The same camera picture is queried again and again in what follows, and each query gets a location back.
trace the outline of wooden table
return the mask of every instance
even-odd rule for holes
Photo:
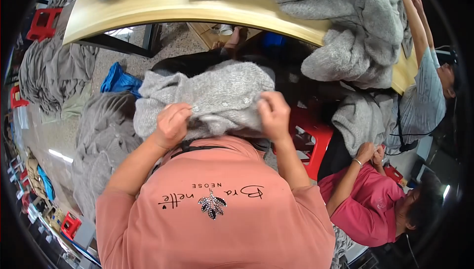
[[[236,24],[263,29],[323,46],[331,26],[328,20],[300,20],[280,11],[274,0],[76,0],[63,44],[81,43],[152,57],[152,26],[145,31],[143,47],[103,34],[133,25],[198,21]],[[394,66],[392,87],[402,93],[417,73],[416,59],[400,56]]]

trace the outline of gray knitted sweater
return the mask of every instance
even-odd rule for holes
[[[259,137],[262,122],[257,100],[260,92],[274,88],[272,77],[251,62],[224,61],[192,78],[181,73],[147,71],[138,90],[142,98],[136,102],[134,128],[139,136],[147,138],[167,104],[186,102],[193,106],[193,115],[184,140],[225,133]]]

